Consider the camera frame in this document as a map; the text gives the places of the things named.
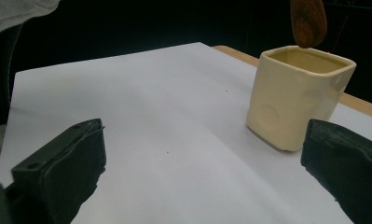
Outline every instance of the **cream ceramic cup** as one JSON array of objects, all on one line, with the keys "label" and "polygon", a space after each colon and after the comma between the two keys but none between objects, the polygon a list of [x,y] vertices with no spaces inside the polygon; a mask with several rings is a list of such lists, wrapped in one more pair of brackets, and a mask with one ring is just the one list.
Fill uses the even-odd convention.
[{"label": "cream ceramic cup", "polygon": [[281,150],[302,148],[310,119],[329,120],[356,63],[317,49],[262,52],[247,125]]}]

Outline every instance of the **square cup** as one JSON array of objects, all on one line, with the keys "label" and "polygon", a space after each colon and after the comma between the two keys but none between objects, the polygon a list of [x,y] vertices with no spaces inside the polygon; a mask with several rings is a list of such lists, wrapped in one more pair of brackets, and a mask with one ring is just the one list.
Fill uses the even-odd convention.
[{"label": "square cup", "polygon": [[309,120],[331,118],[355,67],[349,59],[317,49],[262,52],[247,126],[278,149],[300,150]]}]

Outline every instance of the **wooden spoon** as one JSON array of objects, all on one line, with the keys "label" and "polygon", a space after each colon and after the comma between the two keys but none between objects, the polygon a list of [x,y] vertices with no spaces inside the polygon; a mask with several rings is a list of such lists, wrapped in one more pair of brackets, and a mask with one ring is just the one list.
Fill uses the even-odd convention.
[{"label": "wooden spoon", "polygon": [[327,34],[322,0],[290,0],[293,37],[301,48],[313,48]]}]

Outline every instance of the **dark background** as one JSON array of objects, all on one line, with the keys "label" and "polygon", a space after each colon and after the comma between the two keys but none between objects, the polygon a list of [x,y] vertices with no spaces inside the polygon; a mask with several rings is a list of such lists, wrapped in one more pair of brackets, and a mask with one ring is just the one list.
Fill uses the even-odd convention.
[{"label": "dark background", "polygon": [[[316,47],[357,68],[345,92],[372,103],[372,0],[324,0],[325,41]],[[56,11],[27,21],[14,50],[18,71],[202,42],[259,57],[294,45],[288,0],[61,0]]]}]

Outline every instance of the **white paper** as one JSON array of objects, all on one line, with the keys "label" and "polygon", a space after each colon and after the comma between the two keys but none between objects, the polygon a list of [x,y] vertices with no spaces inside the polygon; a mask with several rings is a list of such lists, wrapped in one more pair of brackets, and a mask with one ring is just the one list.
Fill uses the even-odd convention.
[{"label": "white paper", "polygon": [[[255,67],[201,43],[20,72],[0,161],[103,121],[106,171],[73,223],[351,223],[300,164],[245,124]],[[372,118],[331,120],[372,140]]]}]

